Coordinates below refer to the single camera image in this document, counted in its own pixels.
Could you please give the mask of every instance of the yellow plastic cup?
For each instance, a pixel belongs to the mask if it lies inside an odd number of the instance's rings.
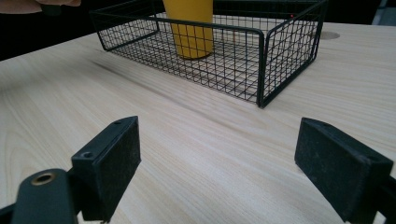
[[[163,0],[169,19],[212,22],[213,0]],[[213,50],[211,28],[171,24],[177,54],[184,59],[199,59]]]

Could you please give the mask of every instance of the wood grain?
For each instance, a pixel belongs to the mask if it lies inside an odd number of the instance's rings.
[[[264,109],[104,52],[96,35],[0,62],[0,206],[28,175],[70,169],[108,123],[137,115],[142,163],[112,223],[342,223],[294,163],[300,120],[395,161],[396,28],[323,30],[340,37],[321,40]]]

